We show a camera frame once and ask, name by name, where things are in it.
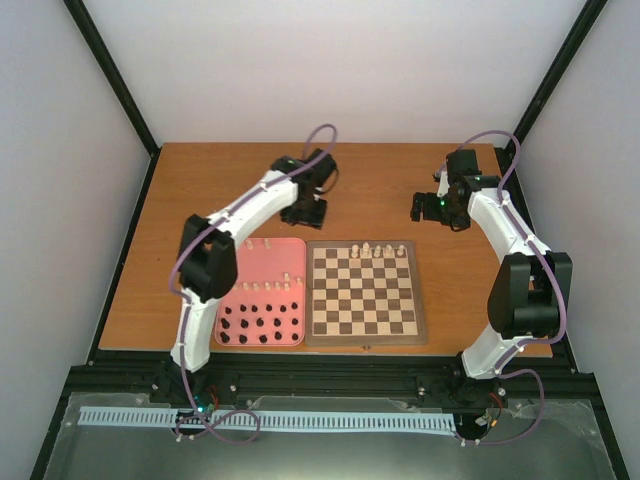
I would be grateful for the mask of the white queen piece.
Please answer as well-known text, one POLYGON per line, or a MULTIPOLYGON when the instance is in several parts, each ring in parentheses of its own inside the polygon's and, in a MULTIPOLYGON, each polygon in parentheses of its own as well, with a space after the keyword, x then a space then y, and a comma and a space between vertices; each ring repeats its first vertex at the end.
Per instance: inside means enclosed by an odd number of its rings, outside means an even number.
POLYGON ((362 245, 361 252, 360 252, 360 256, 361 256, 363 259, 371 258, 371 257, 372 257, 372 250, 371 250, 371 246, 370 246, 370 244, 369 244, 368 242, 365 242, 365 243, 362 245))

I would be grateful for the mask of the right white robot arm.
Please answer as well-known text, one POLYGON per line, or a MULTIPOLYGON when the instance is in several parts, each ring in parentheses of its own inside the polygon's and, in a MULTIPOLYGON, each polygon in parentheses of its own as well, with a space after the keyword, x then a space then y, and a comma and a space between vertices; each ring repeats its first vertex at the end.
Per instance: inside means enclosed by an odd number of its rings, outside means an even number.
POLYGON ((485 175, 474 150, 459 148, 434 175, 436 192, 417 192, 410 218, 461 232, 477 224, 500 267, 487 300, 488 325, 460 352, 448 379, 450 399, 472 405, 495 393, 507 364, 527 346, 560 341, 567 326, 572 261, 552 251, 515 210, 504 180, 485 175))

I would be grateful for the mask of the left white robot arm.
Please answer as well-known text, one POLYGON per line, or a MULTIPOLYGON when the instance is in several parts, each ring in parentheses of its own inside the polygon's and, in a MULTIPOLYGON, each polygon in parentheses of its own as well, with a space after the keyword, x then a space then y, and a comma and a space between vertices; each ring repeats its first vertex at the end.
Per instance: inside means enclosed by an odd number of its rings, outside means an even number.
POLYGON ((198 370, 209 361, 219 304, 238 279, 237 250, 276 214, 286 224, 320 229, 327 211, 320 190, 336 170, 334 158, 321 149, 306 160, 281 157, 227 207, 185 221, 169 274, 169 290, 181 298, 181 318, 170 351, 181 370, 172 388, 184 401, 197 402, 207 393, 208 378, 198 370))

